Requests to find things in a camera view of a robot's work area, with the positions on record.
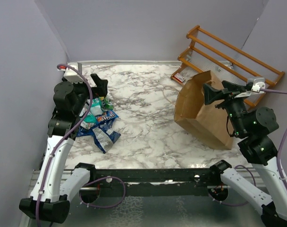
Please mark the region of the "yellow green candy packet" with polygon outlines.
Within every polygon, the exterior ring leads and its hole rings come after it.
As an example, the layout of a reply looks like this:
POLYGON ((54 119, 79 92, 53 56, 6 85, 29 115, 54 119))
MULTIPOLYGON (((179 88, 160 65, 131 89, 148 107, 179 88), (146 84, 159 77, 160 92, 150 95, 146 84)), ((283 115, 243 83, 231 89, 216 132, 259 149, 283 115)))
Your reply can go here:
POLYGON ((99 97, 99 99, 101 101, 101 108, 104 111, 113 110, 113 104, 108 96, 102 96, 99 97))

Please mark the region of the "teal white snack packet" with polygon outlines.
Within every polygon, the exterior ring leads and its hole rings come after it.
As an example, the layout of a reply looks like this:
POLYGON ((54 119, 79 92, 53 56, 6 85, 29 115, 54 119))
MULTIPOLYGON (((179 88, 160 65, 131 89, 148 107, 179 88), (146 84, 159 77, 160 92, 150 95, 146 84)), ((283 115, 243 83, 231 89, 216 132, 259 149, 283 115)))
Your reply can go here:
POLYGON ((88 115, 85 117, 83 122, 80 124, 81 127, 85 129, 90 129, 91 127, 98 124, 97 117, 103 114, 101 99, 95 98, 92 100, 92 105, 89 109, 88 115))

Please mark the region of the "blue M&Ms candy packet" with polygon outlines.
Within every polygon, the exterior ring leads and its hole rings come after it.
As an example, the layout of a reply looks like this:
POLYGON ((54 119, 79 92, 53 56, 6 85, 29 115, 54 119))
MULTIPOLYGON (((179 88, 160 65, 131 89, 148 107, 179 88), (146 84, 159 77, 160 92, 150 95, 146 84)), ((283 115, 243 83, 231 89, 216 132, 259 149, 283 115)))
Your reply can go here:
POLYGON ((118 117, 119 116, 113 110, 108 110, 103 112, 102 115, 96 117, 96 123, 97 125, 100 125, 110 120, 114 120, 118 117))

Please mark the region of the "brown paper bag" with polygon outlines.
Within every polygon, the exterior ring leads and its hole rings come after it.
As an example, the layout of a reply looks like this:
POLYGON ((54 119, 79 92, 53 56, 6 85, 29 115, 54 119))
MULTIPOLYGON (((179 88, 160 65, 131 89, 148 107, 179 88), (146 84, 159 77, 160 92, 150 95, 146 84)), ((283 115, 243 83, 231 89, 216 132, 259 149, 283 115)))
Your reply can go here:
POLYGON ((226 122, 226 111, 215 108, 219 101, 204 104, 204 83, 223 89, 221 81, 210 70, 193 76, 177 96, 174 121, 203 145, 211 149, 231 150, 234 140, 227 130, 232 130, 232 125, 226 122))

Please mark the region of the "small blue white snack packet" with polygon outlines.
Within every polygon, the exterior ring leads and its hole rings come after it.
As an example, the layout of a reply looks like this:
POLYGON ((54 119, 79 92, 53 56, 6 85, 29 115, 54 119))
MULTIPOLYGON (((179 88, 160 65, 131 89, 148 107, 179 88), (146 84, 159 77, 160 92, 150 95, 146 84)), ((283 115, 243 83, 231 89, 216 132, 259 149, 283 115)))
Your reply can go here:
POLYGON ((113 131, 108 125, 101 125, 92 130, 94 144, 105 154, 114 143, 120 138, 121 134, 113 131))

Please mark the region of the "blue salt vinegar chips bag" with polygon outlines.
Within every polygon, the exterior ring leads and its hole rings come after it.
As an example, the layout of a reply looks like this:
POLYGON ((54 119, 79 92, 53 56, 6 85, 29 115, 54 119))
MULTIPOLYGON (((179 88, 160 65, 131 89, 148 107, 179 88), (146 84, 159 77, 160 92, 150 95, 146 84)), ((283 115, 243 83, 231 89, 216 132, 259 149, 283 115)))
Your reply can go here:
POLYGON ((88 120, 84 120, 78 129, 77 137, 90 135, 90 129, 96 125, 96 120, 93 118, 89 118, 88 120))

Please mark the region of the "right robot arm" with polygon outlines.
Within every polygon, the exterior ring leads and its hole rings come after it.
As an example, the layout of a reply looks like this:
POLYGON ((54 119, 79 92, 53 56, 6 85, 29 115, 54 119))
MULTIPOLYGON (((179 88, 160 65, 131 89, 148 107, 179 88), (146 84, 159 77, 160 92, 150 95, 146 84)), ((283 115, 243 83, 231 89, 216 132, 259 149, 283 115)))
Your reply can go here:
POLYGON ((240 138, 242 155, 261 177, 268 193, 244 179, 226 161, 210 167, 209 179, 215 185, 225 184, 238 192, 261 216, 267 227, 287 227, 287 176, 280 161, 281 147, 276 148, 268 134, 279 128, 274 111, 260 107, 247 111, 244 99, 267 92, 264 78, 250 79, 245 86, 222 81, 223 89, 203 84, 204 103, 220 100, 215 107, 227 112, 234 132, 231 137, 240 138))

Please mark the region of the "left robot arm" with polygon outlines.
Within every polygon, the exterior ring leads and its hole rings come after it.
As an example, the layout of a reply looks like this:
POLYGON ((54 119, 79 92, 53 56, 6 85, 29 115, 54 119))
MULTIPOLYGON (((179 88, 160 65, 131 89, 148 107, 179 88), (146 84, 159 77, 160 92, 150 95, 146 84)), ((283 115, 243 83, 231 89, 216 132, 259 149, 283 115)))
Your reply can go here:
POLYGON ((67 79, 54 88, 55 108, 48 123, 47 146, 40 174, 28 198, 21 199, 19 209, 29 218, 62 224, 70 211, 72 199, 82 186, 96 182, 96 169, 92 164, 80 163, 65 182, 61 182, 66 159, 74 144, 83 108, 94 98, 107 95, 108 80, 91 74, 94 87, 85 82, 72 83, 67 79))

